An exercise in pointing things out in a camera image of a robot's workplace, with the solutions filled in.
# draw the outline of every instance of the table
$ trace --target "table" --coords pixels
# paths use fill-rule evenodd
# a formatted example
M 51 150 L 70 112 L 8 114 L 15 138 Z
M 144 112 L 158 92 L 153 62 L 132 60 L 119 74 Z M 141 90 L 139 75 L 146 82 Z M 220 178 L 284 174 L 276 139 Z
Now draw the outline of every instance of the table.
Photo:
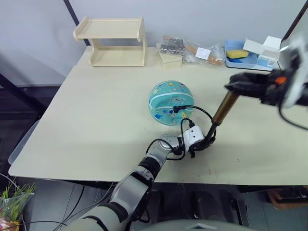
M 92 67 L 87 47 L 29 141 L 11 166 L 13 176 L 119 181 L 144 157 L 148 144 L 179 127 L 157 123 L 148 110 L 152 88 L 177 80 L 191 90 L 195 105 L 214 114 L 229 77 L 243 70 L 184 65 L 164 70 L 154 48 L 146 67 Z M 307 111 L 287 116 L 307 125 Z M 191 119 L 207 133 L 211 123 L 199 111 Z M 182 161 L 167 161 L 157 182 L 239 185 L 308 184 L 308 134 L 283 122 L 276 107 L 240 97 L 208 149 Z

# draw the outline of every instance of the black cable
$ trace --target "black cable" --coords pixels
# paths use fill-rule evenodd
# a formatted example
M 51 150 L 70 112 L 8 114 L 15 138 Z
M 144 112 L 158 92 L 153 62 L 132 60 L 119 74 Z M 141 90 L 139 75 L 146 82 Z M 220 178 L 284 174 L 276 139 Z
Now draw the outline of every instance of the black cable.
M 66 219 L 69 218 L 70 215 L 72 215 L 73 211 L 76 209 L 78 203 L 80 202 L 80 199 L 81 199 L 81 197 L 82 197 L 82 194 L 83 194 L 84 190 L 85 190 L 85 186 L 82 187 L 81 193 L 80 193 L 80 195 L 79 195 L 79 198 L 78 198 L 78 200 L 77 200 L 77 202 L 76 202 L 74 208 L 73 208 L 72 211 L 68 214 L 68 216 L 67 216 L 65 219 L 62 220 L 62 222 L 64 222 Z
M 295 126 L 295 127 L 297 127 L 297 128 L 301 128 L 301 129 L 307 131 L 307 130 L 308 130 L 307 127 L 305 127 L 305 126 L 303 126 L 303 125 L 300 125 L 300 124 L 297 124 L 297 123 L 294 123 L 293 121 L 287 119 L 287 118 L 284 116 L 284 114 L 282 114 L 282 103 L 283 103 L 283 101 L 284 101 L 284 97 L 285 97 L 285 95 L 286 95 L 286 93 L 287 93 L 287 91 L 288 91 L 290 85 L 291 85 L 291 78 L 287 78 L 287 82 L 286 82 L 286 84 L 285 84 L 285 86 L 284 86 L 284 89 L 283 89 L 282 94 L 281 94 L 281 97 L 280 97 L 280 101 L 279 101 L 279 103 L 278 103 L 278 113 L 279 113 L 281 119 L 283 119 L 283 120 L 284 120 L 285 122 L 287 122 L 288 124 L 291 124 L 291 125 L 293 125 L 293 126 Z
M 110 188 L 108 189 L 109 191 L 107 191 L 107 193 L 104 195 L 104 197 L 103 197 L 101 200 L 99 200 L 99 201 L 96 202 L 95 204 L 90 205 L 90 206 L 88 206 L 88 207 L 86 207 L 86 208 L 90 208 L 90 207 L 92 207 L 92 206 L 96 206 L 96 205 L 100 204 L 101 202 L 103 202 L 103 200 L 106 199 L 106 198 L 110 195 L 110 193 L 113 191 L 113 190 L 110 190 L 111 187 L 115 187 L 115 186 L 116 186 L 116 184 L 115 184 L 115 185 L 111 185 Z M 83 209 L 79 210 L 78 212 L 74 213 L 71 217 L 66 218 L 66 219 L 64 220 L 64 223 L 68 222 L 72 217 L 74 217 L 74 216 L 77 215 L 78 213 L 82 212 L 82 211 L 83 211 L 84 209 L 86 209 L 86 208 L 83 208 Z
M 129 231 L 130 230 L 130 226 L 131 226 L 131 220 L 129 222 L 127 222 L 124 231 Z
M 19 224 L 19 225 L 11 226 L 11 227 L 2 229 L 2 230 L 0 230 L 0 231 L 8 230 L 8 229 L 15 228 L 15 227 L 18 227 L 18 226 L 21 226 L 21 225 L 28 225 L 28 224 L 32 224 L 32 223 L 57 223 L 57 224 L 61 224 L 61 225 L 67 226 L 66 224 L 64 224 L 64 223 L 62 223 L 62 222 L 58 222 L 58 221 L 41 220 L 41 221 L 32 221 L 32 222 L 27 222 L 27 223 L 21 223 L 21 224 Z
M 183 121 L 188 120 L 190 123 L 192 123 L 192 120 L 189 118 L 184 118 L 181 120 L 181 136 L 182 136 L 182 143 L 184 147 L 183 155 L 180 158 L 167 158 L 167 160 L 182 160 L 186 155 L 186 147 L 185 147 L 185 141 L 184 141 L 184 133 L 183 133 Z
M 301 128 L 301 129 L 303 129 L 303 130 L 308 131 L 308 128 L 307 128 L 307 127 L 292 122 L 291 120 L 287 119 L 287 118 L 284 116 L 284 114 L 282 114 L 282 103 L 280 103 L 280 104 L 278 105 L 278 113 L 279 113 L 280 117 L 281 117 L 285 122 L 287 122 L 287 123 L 289 123 L 289 124 L 291 124 L 291 125 L 293 125 L 293 126 L 295 126 L 295 127 L 297 127 L 297 128 Z
M 149 211 L 148 211 L 147 208 L 145 209 L 145 213 L 146 213 L 146 216 L 147 216 L 148 219 L 147 220 L 139 219 L 139 221 L 142 222 L 142 223 L 149 223 L 150 222 L 150 214 L 149 214 Z
M 198 109 L 199 111 L 202 111 L 204 114 L 206 114 L 211 120 L 213 119 L 213 117 L 210 115 L 209 112 L 207 112 L 203 108 L 195 106 L 195 105 L 175 106 L 175 107 L 173 107 L 173 109 L 174 109 L 174 112 L 177 113 L 179 110 L 185 109 L 187 107 Z M 214 134 L 213 134 L 213 138 L 215 138 L 215 137 L 216 137 L 216 130 L 214 131 Z
M 155 140 L 153 140 L 150 144 L 149 144 L 149 146 L 148 146 L 148 148 L 146 149 L 146 152 L 145 152 L 145 154 L 147 154 L 148 153 L 148 151 L 149 151 L 149 149 L 150 149 L 150 147 L 152 146 L 152 144 L 154 143 L 154 142 L 156 142 L 156 141 L 161 141 L 161 142 L 164 142 L 166 145 L 168 145 L 169 146 L 169 148 L 174 152 L 174 148 L 171 146 L 171 144 L 170 143 L 168 143 L 167 141 L 165 141 L 165 140 L 163 140 L 163 139 L 155 139 Z
M 182 155 L 180 158 L 167 158 L 167 160 L 181 160 L 181 159 L 183 159 L 183 158 L 185 157 L 186 150 L 185 150 L 185 142 L 184 142 L 184 134 L 183 134 L 183 121 L 185 121 L 185 120 L 188 120 L 190 123 L 192 123 L 192 120 L 189 119 L 189 118 L 184 118 L 184 119 L 181 120 L 181 136 L 182 136 L 182 142 L 183 142 L 183 147 L 184 147 L 184 153 L 183 153 L 183 155 Z M 155 139 L 155 140 L 153 140 L 153 141 L 149 144 L 149 146 L 148 146 L 148 148 L 146 149 L 146 152 L 145 152 L 146 154 L 148 153 L 148 151 L 149 151 L 150 147 L 152 146 L 152 144 L 153 144 L 154 142 L 156 142 L 156 141 L 164 142 L 164 143 L 167 144 L 167 145 L 169 146 L 169 148 L 174 152 L 174 148 L 172 147 L 172 145 L 171 145 L 170 143 L 168 143 L 167 141 L 165 141 L 165 140 L 163 140 L 163 139 Z
M 201 107 L 194 106 L 194 105 L 186 105 L 186 107 L 198 109 L 199 111 L 202 111 L 204 114 L 206 114 L 211 120 L 213 119 L 213 117 L 210 115 L 210 113 L 207 112 L 206 110 L 204 110 L 204 109 L 201 108 Z M 214 137 L 214 138 L 216 137 L 216 130 L 214 131 L 213 137 Z

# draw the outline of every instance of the white cardboard box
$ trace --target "white cardboard box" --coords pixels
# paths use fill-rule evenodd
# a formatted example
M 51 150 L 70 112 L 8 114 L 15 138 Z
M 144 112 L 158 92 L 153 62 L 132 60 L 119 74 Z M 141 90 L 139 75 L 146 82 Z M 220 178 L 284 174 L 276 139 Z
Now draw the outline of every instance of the white cardboard box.
M 257 64 L 267 68 L 273 68 L 280 56 L 279 49 L 281 38 L 268 36 L 263 44 L 246 38 L 243 49 L 259 54 Z

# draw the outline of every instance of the white wall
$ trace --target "white wall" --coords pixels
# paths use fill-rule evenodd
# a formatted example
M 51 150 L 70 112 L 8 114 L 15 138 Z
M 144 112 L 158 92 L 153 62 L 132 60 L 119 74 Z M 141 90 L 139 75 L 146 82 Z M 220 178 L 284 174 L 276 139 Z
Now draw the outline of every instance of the white wall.
M 19 86 L 60 85 L 86 47 L 62 0 L 2 0 L 0 22 L 0 73 Z
M 162 35 L 203 46 L 283 37 L 305 0 L 70 0 L 81 21 L 144 16 L 149 46 Z M 0 1 L 0 73 L 19 86 L 59 85 L 85 49 L 62 0 Z
M 149 46 L 164 34 L 210 46 L 249 37 L 282 38 L 306 0 L 70 0 L 81 21 L 144 16 Z

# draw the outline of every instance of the small wooden rack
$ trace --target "small wooden rack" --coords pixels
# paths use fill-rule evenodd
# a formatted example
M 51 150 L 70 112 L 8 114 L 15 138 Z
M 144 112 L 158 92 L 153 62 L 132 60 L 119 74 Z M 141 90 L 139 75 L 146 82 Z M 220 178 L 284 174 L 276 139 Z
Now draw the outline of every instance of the small wooden rack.
M 137 19 L 94 19 L 86 17 L 74 30 L 76 41 L 89 39 L 92 66 L 145 66 L 147 42 L 143 17 Z M 99 39 L 137 39 L 142 46 L 103 46 Z

